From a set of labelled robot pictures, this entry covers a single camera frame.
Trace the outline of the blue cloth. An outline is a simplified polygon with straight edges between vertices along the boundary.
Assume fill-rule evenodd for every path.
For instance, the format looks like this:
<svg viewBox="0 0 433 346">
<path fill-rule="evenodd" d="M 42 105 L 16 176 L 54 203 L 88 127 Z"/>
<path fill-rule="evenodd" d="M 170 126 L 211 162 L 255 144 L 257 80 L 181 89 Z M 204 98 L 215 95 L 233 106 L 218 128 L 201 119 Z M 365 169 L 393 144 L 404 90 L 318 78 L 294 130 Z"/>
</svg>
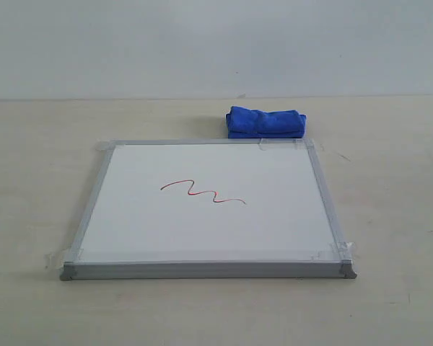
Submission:
<svg viewBox="0 0 433 346">
<path fill-rule="evenodd" d="M 228 138 L 302 138 L 306 115 L 296 110 L 264 112 L 232 106 L 226 114 Z"/>
</svg>

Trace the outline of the red wavy marker line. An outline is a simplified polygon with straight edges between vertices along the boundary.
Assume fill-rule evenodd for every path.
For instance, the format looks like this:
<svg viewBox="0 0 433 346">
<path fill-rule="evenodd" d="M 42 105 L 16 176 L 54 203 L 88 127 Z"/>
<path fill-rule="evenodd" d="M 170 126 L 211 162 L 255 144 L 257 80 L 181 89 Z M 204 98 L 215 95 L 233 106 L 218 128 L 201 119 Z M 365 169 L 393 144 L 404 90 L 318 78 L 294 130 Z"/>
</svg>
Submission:
<svg viewBox="0 0 433 346">
<path fill-rule="evenodd" d="M 243 205 L 247 205 L 246 201 L 241 199 L 241 198 L 221 199 L 219 197 L 219 193 L 216 190 L 194 190 L 194 186 L 196 184 L 194 179 L 183 179 L 183 180 L 170 182 L 166 185 L 161 186 L 160 190 L 163 191 L 163 190 L 165 190 L 169 187 L 172 187 L 174 185 L 181 185 L 181 184 L 188 184 L 188 190 L 187 190 L 186 194 L 188 196 L 191 196 L 191 197 L 210 194 L 210 195 L 212 195 L 211 201 L 212 201 L 212 203 L 215 203 L 215 204 L 238 202 L 238 203 L 242 203 Z"/>
</svg>

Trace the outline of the clear plastic pen tray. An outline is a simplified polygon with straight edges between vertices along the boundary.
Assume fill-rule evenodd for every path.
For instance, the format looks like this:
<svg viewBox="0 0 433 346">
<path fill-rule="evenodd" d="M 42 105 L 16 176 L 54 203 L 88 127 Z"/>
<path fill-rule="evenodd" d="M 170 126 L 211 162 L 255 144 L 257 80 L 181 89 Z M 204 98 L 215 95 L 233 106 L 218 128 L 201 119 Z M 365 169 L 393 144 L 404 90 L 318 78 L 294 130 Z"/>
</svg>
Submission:
<svg viewBox="0 0 433 346">
<path fill-rule="evenodd" d="M 261 151 L 288 149 L 288 150 L 305 150 L 307 144 L 302 139 L 294 138 L 262 138 L 258 142 Z"/>
</svg>

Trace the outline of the white board with metal frame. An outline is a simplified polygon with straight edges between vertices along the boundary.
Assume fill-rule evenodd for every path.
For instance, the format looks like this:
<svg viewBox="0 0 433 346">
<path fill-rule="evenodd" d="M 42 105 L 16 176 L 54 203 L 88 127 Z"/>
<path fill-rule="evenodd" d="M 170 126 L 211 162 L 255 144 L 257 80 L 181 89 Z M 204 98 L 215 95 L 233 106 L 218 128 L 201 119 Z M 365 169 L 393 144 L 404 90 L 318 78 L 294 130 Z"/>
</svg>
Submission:
<svg viewBox="0 0 433 346">
<path fill-rule="evenodd" d="M 259 140 L 104 144 L 61 279 L 354 279 L 313 143 L 261 151 Z M 183 179 L 247 205 L 160 190 Z"/>
</svg>

